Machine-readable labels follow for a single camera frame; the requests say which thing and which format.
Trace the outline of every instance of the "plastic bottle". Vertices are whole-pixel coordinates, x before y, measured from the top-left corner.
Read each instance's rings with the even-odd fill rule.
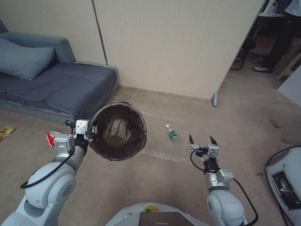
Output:
[[[176,141],[178,139],[178,135],[176,134],[176,132],[172,128],[170,128],[169,125],[166,125],[166,128],[167,128],[169,137],[172,140]]]
[[[264,14],[268,14],[270,13],[270,10],[272,8],[272,6],[274,5],[274,0],[270,0],[269,3],[266,6],[266,9],[263,11]]]

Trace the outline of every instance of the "trash can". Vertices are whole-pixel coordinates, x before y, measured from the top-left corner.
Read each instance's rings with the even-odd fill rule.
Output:
[[[101,108],[90,121],[98,133],[90,147],[110,161],[133,157],[146,143],[146,124],[140,111],[127,102]]]

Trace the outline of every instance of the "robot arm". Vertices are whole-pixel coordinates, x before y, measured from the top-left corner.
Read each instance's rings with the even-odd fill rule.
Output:
[[[242,203],[228,191],[230,189],[229,183],[235,180],[234,175],[231,170],[221,169],[217,164],[217,156],[221,147],[217,145],[212,137],[210,138],[212,144],[207,144],[206,147],[199,147],[193,143],[192,137],[189,136],[188,148],[192,151],[190,155],[192,164],[203,171],[206,176],[206,185],[209,192],[207,208],[213,217],[214,224],[215,226],[253,225],[258,220],[258,214],[243,190],[256,214],[256,218],[248,224]],[[193,162],[193,153],[200,157],[205,166],[204,169],[199,168]]]
[[[25,188],[25,196],[2,226],[58,225],[58,216],[75,188],[75,176],[87,152],[87,135],[91,137],[95,134],[93,131],[86,135],[89,129],[87,120],[77,120],[73,127],[76,129],[74,136],[61,134],[54,139],[55,158],[52,163],[34,172],[29,181],[21,186]]]

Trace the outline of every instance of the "shoe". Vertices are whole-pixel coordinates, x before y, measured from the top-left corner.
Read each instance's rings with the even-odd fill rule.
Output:
[[[46,134],[48,144],[53,147],[54,146],[54,138],[58,135],[60,135],[60,132],[57,131],[49,131],[49,133]]]
[[[264,72],[264,73],[272,73],[273,69],[271,68],[266,68],[266,67],[254,67],[252,68],[253,71],[256,72]]]
[[[264,60],[257,61],[257,63],[259,63],[261,66],[263,66],[263,64],[264,64]]]

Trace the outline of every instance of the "gray pillow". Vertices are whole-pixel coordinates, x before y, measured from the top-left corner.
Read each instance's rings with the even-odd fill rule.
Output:
[[[51,63],[54,47],[29,48],[0,38],[0,72],[33,80]]]

